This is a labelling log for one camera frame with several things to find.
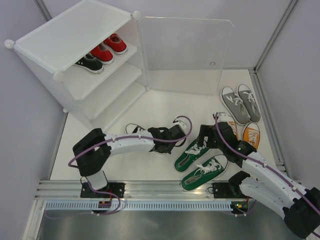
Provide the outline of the red sneaker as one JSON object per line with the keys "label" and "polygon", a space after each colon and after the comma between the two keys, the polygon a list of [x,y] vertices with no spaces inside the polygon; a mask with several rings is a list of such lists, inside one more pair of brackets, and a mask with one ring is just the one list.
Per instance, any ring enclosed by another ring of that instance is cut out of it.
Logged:
{"label": "red sneaker", "polygon": [[114,62],[113,54],[103,42],[92,49],[90,54],[97,58],[103,65],[109,66]]}
{"label": "red sneaker", "polygon": [[103,43],[110,47],[116,55],[121,56],[128,52],[126,43],[116,33],[113,33],[107,37]]}

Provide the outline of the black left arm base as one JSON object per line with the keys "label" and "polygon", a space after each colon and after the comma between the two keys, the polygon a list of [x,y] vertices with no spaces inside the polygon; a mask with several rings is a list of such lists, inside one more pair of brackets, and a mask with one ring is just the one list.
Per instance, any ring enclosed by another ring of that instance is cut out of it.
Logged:
{"label": "black left arm base", "polygon": [[113,198],[113,195],[106,194],[105,192],[117,195],[119,198],[124,197],[125,193],[125,183],[124,182],[109,182],[108,185],[97,191],[92,191],[87,182],[82,183],[82,188],[80,191],[81,198]]}

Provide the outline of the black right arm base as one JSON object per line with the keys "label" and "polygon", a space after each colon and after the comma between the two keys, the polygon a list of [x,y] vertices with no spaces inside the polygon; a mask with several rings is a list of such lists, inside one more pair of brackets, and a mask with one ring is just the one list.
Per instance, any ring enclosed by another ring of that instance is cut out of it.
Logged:
{"label": "black right arm base", "polygon": [[214,182],[212,184],[213,195],[215,199],[246,199],[240,187],[235,183]]}

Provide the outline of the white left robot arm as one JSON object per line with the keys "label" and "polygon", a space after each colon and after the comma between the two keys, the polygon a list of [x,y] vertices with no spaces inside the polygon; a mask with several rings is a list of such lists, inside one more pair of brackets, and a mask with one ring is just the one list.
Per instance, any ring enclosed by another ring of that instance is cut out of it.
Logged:
{"label": "white left robot arm", "polygon": [[131,152],[170,154],[177,142],[185,139],[185,130],[179,124],[171,128],[136,127],[132,133],[123,135],[105,134],[101,128],[95,128],[73,146],[74,158],[68,166],[78,169],[90,183],[92,193],[104,198],[109,193],[109,184],[102,168],[109,157]]}

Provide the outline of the black sneaker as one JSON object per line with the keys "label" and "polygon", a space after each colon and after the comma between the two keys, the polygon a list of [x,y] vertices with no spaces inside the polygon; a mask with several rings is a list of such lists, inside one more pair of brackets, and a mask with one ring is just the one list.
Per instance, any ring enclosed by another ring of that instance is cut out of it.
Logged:
{"label": "black sneaker", "polygon": [[91,54],[86,54],[81,59],[79,59],[76,63],[73,64],[76,67],[83,68],[87,70],[91,74],[101,74],[104,71],[103,64]]}
{"label": "black sneaker", "polygon": [[[135,123],[128,123],[125,128],[125,133],[126,134],[135,134],[135,133],[140,133],[142,132],[143,134],[148,134],[148,130],[143,128],[142,126],[135,124]],[[165,155],[165,152],[159,152],[157,151],[154,147],[150,150],[150,152],[154,152],[158,155]]]}

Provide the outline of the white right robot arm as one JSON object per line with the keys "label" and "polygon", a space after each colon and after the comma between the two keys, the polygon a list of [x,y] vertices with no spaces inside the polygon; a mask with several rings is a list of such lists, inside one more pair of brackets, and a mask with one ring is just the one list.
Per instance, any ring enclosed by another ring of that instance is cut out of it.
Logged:
{"label": "white right robot arm", "polygon": [[238,165],[241,171],[230,178],[228,192],[255,199],[273,210],[288,229],[301,239],[314,234],[320,226],[320,191],[297,183],[268,164],[249,142],[238,140],[227,122],[200,126],[198,144],[219,149],[227,161]]}

